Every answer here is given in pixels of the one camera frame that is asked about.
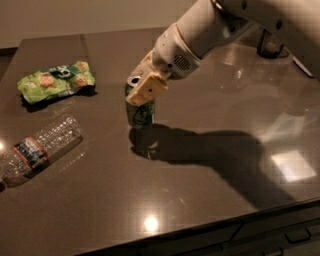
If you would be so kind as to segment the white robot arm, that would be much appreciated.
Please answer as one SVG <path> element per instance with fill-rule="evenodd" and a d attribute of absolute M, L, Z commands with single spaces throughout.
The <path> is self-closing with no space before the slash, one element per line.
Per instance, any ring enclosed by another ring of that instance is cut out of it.
<path fill-rule="evenodd" d="M 254 26 L 275 35 L 316 78 L 320 77 L 320 0 L 197 0 L 157 39 L 129 76 L 138 81 L 126 97 L 141 106 L 168 89 L 170 79 L 194 72 L 211 50 Z"/>

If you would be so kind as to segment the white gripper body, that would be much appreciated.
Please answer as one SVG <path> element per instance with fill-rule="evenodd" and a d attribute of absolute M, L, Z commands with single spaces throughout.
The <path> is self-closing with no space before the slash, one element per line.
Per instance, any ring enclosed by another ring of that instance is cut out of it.
<path fill-rule="evenodd" d="M 202 60 L 188 48 L 174 23 L 157 39 L 152 63 L 161 71 L 169 72 L 171 79 L 183 79 L 193 73 Z"/>

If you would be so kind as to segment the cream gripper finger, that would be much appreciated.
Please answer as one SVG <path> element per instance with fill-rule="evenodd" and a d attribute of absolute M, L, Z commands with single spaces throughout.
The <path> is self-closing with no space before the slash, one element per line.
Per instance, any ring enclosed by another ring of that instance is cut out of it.
<path fill-rule="evenodd" d="M 150 51 L 132 71 L 127 79 L 127 83 L 132 87 L 147 87 L 152 84 L 156 67 L 153 64 L 153 51 Z"/>
<path fill-rule="evenodd" d="M 128 85 L 132 87 L 126 101 L 134 106 L 144 105 L 168 90 L 167 81 L 154 71 L 128 78 Z"/>

